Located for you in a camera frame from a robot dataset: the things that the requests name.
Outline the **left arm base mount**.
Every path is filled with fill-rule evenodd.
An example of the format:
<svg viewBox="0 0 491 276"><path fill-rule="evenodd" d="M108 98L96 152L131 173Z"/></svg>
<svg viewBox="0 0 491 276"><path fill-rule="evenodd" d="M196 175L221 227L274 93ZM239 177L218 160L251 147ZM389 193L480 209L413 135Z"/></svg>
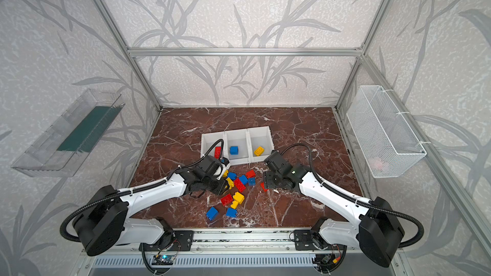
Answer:
<svg viewBox="0 0 491 276"><path fill-rule="evenodd" d="M165 233L155 244L144 244L139 250L144 249L145 252L157 251L175 251L189 252L193 244L194 231L178 230L172 233Z"/></svg>

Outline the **long red lego brick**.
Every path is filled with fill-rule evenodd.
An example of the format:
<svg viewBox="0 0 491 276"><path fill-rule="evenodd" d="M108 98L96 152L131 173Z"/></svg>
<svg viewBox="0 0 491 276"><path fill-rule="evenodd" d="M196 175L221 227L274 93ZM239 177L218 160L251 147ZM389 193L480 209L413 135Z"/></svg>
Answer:
<svg viewBox="0 0 491 276"><path fill-rule="evenodd" d="M221 158L221 155L222 155L222 148L220 146L216 146L214 148L214 157L216 159L220 159Z"/></svg>

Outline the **large yellow lego brick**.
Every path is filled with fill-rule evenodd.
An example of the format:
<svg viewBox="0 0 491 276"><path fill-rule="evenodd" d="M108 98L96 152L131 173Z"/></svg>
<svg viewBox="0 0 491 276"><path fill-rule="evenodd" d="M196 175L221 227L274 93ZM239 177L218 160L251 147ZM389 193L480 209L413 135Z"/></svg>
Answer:
<svg viewBox="0 0 491 276"><path fill-rule="evenodd" d="M233 189L235 187L235 184L231 178L227 178L226 181L228 183L229 189Z"/></svg>

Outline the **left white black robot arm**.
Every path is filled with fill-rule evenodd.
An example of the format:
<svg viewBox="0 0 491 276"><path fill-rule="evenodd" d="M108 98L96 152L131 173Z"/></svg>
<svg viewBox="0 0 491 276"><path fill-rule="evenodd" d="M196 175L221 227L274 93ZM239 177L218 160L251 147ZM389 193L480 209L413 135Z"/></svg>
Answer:
<svg viewBox="0 0 491 276"><path fill-rule="evenodd" d="M166 247L175 238L163 219L140 219L134 215L163 201L206 191L222 195L228 190L225 172L230 161L206 155L166 177L136 187L99 189L87 204L72 212L60 226L60 235L83 245L89 256L98 256L115 246L147 244Z"/></svg>

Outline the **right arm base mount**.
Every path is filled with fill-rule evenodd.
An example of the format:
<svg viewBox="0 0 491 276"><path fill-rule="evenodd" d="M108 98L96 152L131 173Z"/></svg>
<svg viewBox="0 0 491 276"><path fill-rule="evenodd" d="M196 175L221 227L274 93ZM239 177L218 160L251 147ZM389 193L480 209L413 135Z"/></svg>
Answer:
<svg viewBox="0 0 491 276"><path fill-rule="evenodd" d="M334 251L341 253L347 250L346 246L328 244L326 241L322 240L317 232L313 232L310 229L293 230L288 238L294 243L295 250Z"/></svg>

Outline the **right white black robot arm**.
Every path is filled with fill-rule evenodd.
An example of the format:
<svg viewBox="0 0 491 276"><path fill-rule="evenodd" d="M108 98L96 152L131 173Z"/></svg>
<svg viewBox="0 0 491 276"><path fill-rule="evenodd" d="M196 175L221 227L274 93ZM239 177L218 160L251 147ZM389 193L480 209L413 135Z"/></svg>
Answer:
<svg viewBox="0 0 491 276"><path fill-rule="evenodd" d="M425 233L422 223L405 213L394 211L380 197L372 200L350 193L320 177L308 166L291 165L274 150L266 158L268 171L264 185L268 189L283 189L312 198L341 215L343 221L320 218L312 227L317 247L343 245L360 249L377 265L390 266L398 249L419 242Z"/></svg>

